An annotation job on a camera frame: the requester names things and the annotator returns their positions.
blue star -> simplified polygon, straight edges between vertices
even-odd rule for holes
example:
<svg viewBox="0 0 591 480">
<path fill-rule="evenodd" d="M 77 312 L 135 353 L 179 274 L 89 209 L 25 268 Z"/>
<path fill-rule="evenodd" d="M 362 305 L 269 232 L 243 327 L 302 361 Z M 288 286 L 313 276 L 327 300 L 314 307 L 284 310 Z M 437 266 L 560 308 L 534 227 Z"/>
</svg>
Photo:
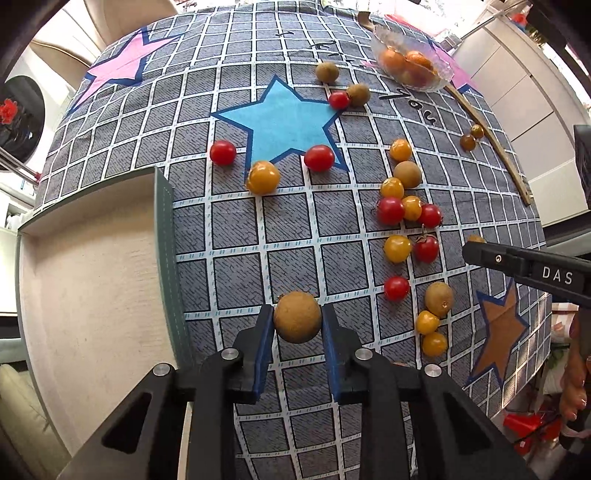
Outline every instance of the blue star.
<svg viewBox="0 0 591 480">
<path fill-rule="evenodd" d="M 330 146 L 335 167 L 348 170 L 329 133 L 329 126 L 339 113 L 328 102 L 302 98 L 275 75 L 259 101 L 212 115 L 248 133 L 246 178 L 253 160 L 276 163 L 290 153 L 303 155 L 314 145 Z"/>
</svg>

red flower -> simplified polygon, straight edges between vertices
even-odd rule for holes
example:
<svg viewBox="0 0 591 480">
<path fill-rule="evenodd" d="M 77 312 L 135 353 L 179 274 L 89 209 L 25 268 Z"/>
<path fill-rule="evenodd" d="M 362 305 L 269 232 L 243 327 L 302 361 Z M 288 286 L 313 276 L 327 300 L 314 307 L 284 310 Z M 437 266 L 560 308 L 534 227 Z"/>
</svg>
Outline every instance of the red flower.
<svg viewBox="0 0 591 480">
<path fill-rule="evenodd" d="M 13 102 L 10 98 L 4 100 L 4 105 L 0 105 L 0 119 L 4 125 L 10 125 L 18 113 L 18 103 Z"/>
</svg>

brown round fruit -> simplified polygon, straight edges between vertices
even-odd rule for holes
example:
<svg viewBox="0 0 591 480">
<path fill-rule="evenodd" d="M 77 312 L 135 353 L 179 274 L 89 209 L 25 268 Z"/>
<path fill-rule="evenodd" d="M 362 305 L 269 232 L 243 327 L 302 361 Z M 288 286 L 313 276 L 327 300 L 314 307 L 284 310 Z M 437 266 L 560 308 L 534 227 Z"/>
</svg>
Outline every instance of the brown round fruit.
<svg viewBox="0 0 591 480">
<path fill-rule="evenodd" d="M 421 169 L 411 161 L 403 161 L 396 165 L 393 175 L 402 182 L 405 189 L 416 188 L 423 181 Z"/>
<path fill-rule="evenodd" d="M 369 87 L 364 83 L 355 83 L 347 87 L 347 95 L 351 99 L 351 106 L 363 106 L 369 102 Z"/>
<path fill-rule="evenodd" d="M 478 242 L 480 244 L 485 244 L 486 240 L 484 240 L 480 235 L 470 235 L 468 237 L 469 242 Z"/>
<path fill-rule="evenodd" d="M 323 61 L 316 67 L 316 78 L 324 83 L 332 83 L 339 78 L 339 68 L 331 61 Z"/>
<path fill-rule="evenodd" d="M 476 138 L 470 134 L 462 135 L 460 138 L 460 146 L 466 152 L 471 152 L 476 148 Z"/>
<path fill-rule="evenodd" d="M 441 319 L 452 309 L 453 302 L 452 288 L 442 281 L 432 283 L 425 292 L 427 310 Z"/>
<path fill-rule="evenodd" d="M 304 291 L 283 295 L 273 315 L 277 335 L 289 343 L 306 343 L 320 331 L 322 314 L 316 299 Z"/>
<path fill-rule="evenodd" d="M 484 137 L 484 129 L 482 128 L 482 125 L 478 125 L 478 124 L 472 125 L 470 127 L 470 134 L 474 138 L 477 138 L 478 140 L 480 140 L 482 137 Z"/>
</svg>

human hand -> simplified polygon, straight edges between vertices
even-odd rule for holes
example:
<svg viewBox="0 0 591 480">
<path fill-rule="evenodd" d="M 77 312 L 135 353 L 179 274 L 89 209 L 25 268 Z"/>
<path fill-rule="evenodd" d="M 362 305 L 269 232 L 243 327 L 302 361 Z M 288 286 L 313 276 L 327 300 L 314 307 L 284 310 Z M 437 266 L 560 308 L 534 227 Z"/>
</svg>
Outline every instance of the human hand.
<svg viewBox="0 0 591 480">
<path fill-rule="evenodd" d="M 569 348 L 569 359 L 564 369 L 561 380 L 563 386 L 560 397 L 560 414 L 567 421 L 577 419 L 579 410 L 587 406 L 587 394 L 584 384 L 587 375 L 591 373 L 591 355 L 585 360 L 581 357 L 579 349 L 579 314 L 577 312 L 571 327 L 572 341 Z"/>
</svg>

gray checkered tablecloth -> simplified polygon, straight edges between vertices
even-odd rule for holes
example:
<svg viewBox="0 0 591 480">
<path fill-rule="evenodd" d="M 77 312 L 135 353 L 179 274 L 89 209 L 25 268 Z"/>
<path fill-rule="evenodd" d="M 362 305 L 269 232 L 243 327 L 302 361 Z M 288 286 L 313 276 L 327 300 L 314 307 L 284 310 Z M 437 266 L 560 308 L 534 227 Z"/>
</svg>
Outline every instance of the gray checkered tablecloth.
<svg viewBox="0 0 591 480">
<path fill-rule="evenodd" d="M 361 63 L 373 59 L 369 33 L 350 11 L 322 9 L 320 3 L 210 8 L 161 20 L 148 32 L 150 40 L 180 36 L 150 54 L 140 82 L 104 85 L 64 118 L 37 207 L 114 175 L 158 166 L 174 187 L 187 327 L 195 350 L 205 355 L 230 346 L 239 330 L 252 326 L 262 303 L 276 303 L 281 293 L 298 289 L 334 303 L 341 324 L 354 328 L 366 346 L 420 367 L 426 360 L 413 319 L 423 309 L 428 285 L 447 281 L 456 304 L 440 331 L 450 349 L 436 361 L 489 416 L 506 405 L 548 355 L 550 299 L 519 286 L 519 312 L 530 326 L 512 351 L 504 381 L 499 385 L 488 371 L 466 385 L 486 338 L 476 292 L 499 297 L 508 279 L 468 267 L 461 248 L 473 233 L 528 248 L 543 246 L 544 235 L 536 209 L 524 207 L 490 143 L 480 141 L 472 153 L 459 147 L 460 135 L 470 127 L 459 104 L 445 91 L 412 92 L 415 103 L 380 99 L 401 86 Z M 98 62 L 116 56 L 128 40 L 107 48 Z M 329 46 L 312 46 L 322 42 Z M 310 172 L 292 153 L 277 163 L 282 174 L 277 191 L 253 197 L 243 185 L 247 133 L 211 112 L 260 99 L 274 76 L 305 99 L 326 100 L 330 89 L 314 75 L 323 59 L 340 67 L 334 88 L 364 82 L 372 92 L 365 107 L 342 113 L 329 129 L 348 171 Z M 473 90 L 465 95 L 517 162 L 484 98 Z M 392 173 L 389 145 L 399 137 L 412 144 L 423 171 L 423 183 L 408 193 L 438 204 L 444 213 L 437 229 L 440 257 L 430 265 L 412 257 L 393 265 L 382 253 L 393 231 L 377 224 L 372 209 L 379 185 Z M 216 139 L 237 146 L 231 168 L 207 159 Z M 409 238 L 420 232 L 410 223 L 394 231 Z M 384 280 L 395 274 L 411 283 L 401 304 L 384 299 Z M 414 470 L 407 406 L 403 411 Z M 361 408 L 332 402 L 320 336 L 302 345 L 274 342 L 265 393 L 257 405 L 237 407 L 235 424 L 239 479 L 358 478 Z"/>
</svg>

